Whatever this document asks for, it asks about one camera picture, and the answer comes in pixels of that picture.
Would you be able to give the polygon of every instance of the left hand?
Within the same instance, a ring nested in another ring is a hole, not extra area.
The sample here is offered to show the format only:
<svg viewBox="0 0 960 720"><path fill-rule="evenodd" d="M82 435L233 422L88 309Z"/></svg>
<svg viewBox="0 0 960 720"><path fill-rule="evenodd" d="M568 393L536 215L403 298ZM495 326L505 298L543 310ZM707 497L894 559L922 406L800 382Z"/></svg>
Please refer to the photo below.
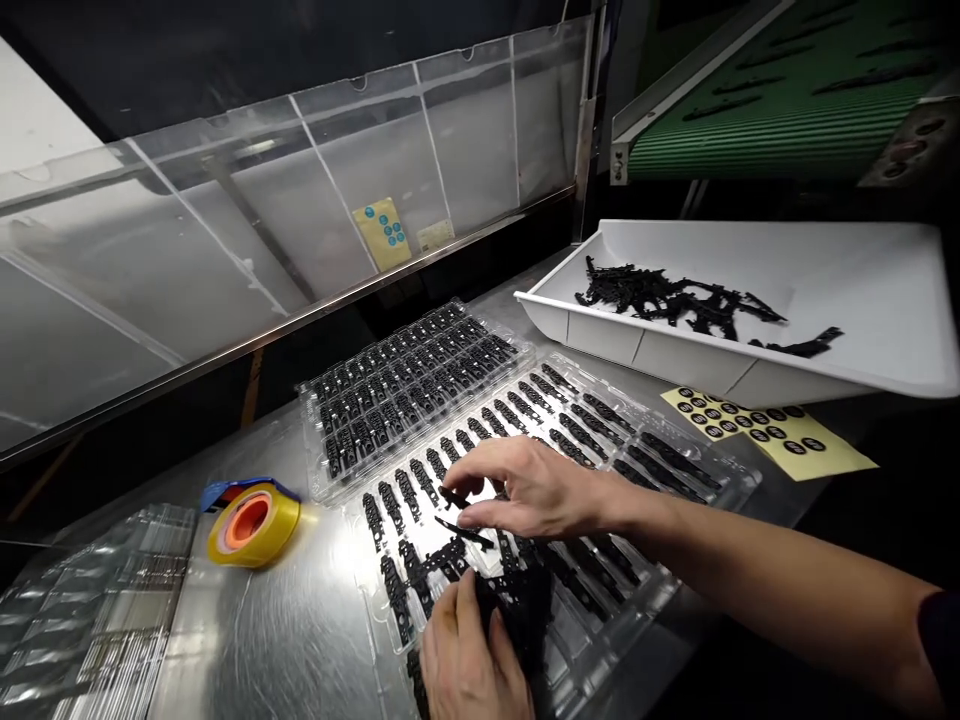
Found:
<svg viewBox="0 0 960 720"><path fill-rule="evenodd" d="M420 655L432 720L533 720L530 686L499 610L487 642L472 569L443 591Z"/></svg>

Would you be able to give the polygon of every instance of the tape roll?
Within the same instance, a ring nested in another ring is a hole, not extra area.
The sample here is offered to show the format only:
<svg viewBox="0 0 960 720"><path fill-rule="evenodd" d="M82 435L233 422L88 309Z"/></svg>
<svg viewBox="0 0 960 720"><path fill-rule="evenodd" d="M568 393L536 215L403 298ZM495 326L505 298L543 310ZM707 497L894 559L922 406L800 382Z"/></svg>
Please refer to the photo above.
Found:
<svg viewBox="0 0 960 720"><path fill-rule="evenodd" d="M220 513L207 538L207 553L219 565L262 567L280 554L299 520L300 503L271 483L258 483Z"/></svg>

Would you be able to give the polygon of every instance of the stacked plastic trays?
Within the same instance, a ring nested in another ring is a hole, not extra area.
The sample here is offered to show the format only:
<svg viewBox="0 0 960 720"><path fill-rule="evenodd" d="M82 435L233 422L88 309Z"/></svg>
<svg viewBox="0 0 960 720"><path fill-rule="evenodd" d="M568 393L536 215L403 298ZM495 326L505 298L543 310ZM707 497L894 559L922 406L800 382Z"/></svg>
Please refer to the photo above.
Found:
<svg viewBox="0 0 960 720"><path fill-rule="evenodd" d="M355 478L533 355L530 343L455 300L303 383L311 495L335 504Z"/></svg>
<svg viewBox="0 0 960 720"><path fill-rule="evenodd" d="M341 414L333 402L345 394L344 389L337 393L337 379L345 386L352 383L350 392L356 392L360 361L372 352L395 347L401 365L428 352L429 343L409 343L406 334L439 325L438 318L451 323L448 334L474 323L487 332L491 328L459 304L441 308L315 381L325 390L305 389L308 419L323 412L322 403L331 413L328 423L334 407ZM664 568L624 538L599 535L543 543L506 532L456 528L459 501L449 504L439 485L449 467L484 439L529 435L586 467L615 469L652 490L730 510L739 509L760 481L755 470L564 356L535 358L506 330L497 332L517 349L509 363L461 391L462 399L448 399L444 411L421 416L402 450L396 450L399 442L389 452L383 452L387 443L370 448L366 458L357 460L348 487L338 488L335 496L330 487L338 480L328 479L321 488L328 501L342 506L354 529L352 562L369 611L384 717L425 716L419 635L443 588L468 567L479 575L481 611L499 606L507 627L512 622L520 629L514 640L521 661L527 661L528 676L537 678L532 686L537 688L538 712L559 718L574 717L598 692L677 588ZM400 345L401 338L409 348ZM474 342L484 346L483 340ZM461 350L461 359L473 357L469 347ZM440 367L451 363L456 367L459 360ZM378 372L382 377L383 370ZM424 365L423 372L426 377L436 371ZM369 374L363 377L369 384ZM321 400L326 391L330 399ZM395 397L388 402L396 405ZM373 412L383 411L358 410L358 419ZM321 434L323 427L311 421L308 434L326 443L330 435ZM354 436L355 426L347 428ZM336 432L334 444L327 445L331 452L337 447ZM320 459L320 467L324 462L329 460ZM361 462L366 472L357 472ZM480 497L495 497L494 489L488 486Z"/></svg>

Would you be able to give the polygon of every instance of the yellow sticker sheet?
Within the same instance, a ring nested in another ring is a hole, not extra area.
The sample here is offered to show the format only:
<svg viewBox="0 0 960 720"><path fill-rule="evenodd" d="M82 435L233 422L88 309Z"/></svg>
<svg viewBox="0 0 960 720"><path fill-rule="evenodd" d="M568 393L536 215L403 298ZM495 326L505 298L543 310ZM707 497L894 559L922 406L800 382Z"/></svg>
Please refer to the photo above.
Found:
<svg viewBox="0 0 960 720"><path fill-rule="evenodd" d="M753 427L750 410L692 388L674 388L660 397L711 441L723 440Z"/></svg>
<svg viewBox="0 0 960 720"><path fill-rule="evenodd" d="M753 413L768 419L747 431L750 439L794 480L813 480L877 467L803 408L791 405Z"/></svg>
<svg viewBox="0 0 960 720"><path fill-rule="evenodd" d="M687 387L661 397L711 441L745 433L796 481L877 467L796 405L747 410Z"/></svg>
<svg viewBox="0 0 960 720"><path fill-rule="evenodd" d="M380 272L405 263L412 257L407 233L392 198L384 198L353 211L353 219L367 241Z"/></svg>
<svg viewBox="0 0 960 720"><path fill-rule="evenodd" d="M441 245L446 245L454 237L453 225L450 224L450 220L443 219L418 232L417 242L420 243L421 251L429 252L430 250L436 250Z"/></svg>

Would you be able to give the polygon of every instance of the right hand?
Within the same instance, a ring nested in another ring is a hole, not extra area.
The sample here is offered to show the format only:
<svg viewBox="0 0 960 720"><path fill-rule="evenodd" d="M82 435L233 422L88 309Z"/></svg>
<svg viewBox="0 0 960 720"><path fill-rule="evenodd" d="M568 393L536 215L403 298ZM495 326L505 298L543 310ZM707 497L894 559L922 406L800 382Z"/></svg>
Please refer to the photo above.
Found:
<svg viewBox="0 0 960 720"><path fill-rule="evenodd" d="M580 467L529 437L484 440L443 480L460 495L484 478L506 487L509 502L484 500L460 513L463 528L498 528L521 537L576 537L602 531L617 498L636 488L614 472Z"/></svg>

